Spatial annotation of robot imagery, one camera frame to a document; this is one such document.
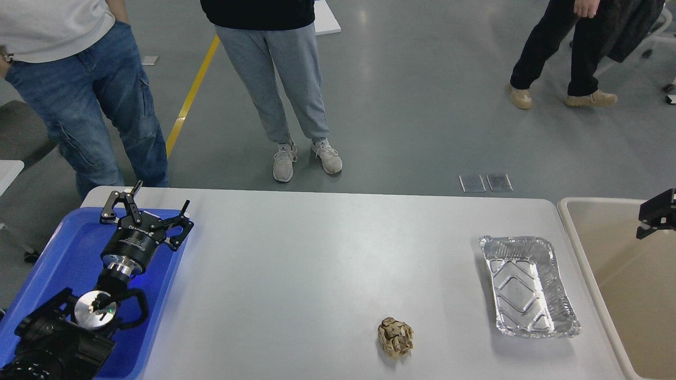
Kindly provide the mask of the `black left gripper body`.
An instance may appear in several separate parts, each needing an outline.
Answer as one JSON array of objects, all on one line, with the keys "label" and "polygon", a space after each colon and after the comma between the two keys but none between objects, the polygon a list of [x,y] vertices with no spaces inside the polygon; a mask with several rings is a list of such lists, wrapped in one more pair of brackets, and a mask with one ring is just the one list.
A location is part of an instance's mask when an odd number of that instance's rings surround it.
[{"label": "black left gripper body", "polygon": [[145,211],[140,213],[140,220],[140,225],[134,223],[131,215],[120,220],[100,255],[104,267],[101,274],[119,272],[133,277],[146,272],[167,230],[172,227],[159,216]]}]

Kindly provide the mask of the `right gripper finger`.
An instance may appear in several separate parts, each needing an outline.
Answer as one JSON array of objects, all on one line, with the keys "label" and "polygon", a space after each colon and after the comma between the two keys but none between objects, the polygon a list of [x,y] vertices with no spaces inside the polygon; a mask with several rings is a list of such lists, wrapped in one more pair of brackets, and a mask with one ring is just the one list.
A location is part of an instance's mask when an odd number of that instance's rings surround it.
[{"label": "right gripper finger", "polygon": [[675,231],[675,188],[647,200],[640,205],[640,226],[636,238],[642,240],[657,230]]}]

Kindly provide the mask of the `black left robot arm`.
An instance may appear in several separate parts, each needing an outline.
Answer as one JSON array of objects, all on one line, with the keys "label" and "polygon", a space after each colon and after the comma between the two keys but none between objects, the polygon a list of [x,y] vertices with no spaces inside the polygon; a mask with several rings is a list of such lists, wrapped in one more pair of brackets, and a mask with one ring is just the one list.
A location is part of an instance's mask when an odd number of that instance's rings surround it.
[{"label": "black left robot arm", "polygon": [[61,221],[2,319],[2,379],[136,379],[183,243],[180,210],[142,210],[137,184]]}]

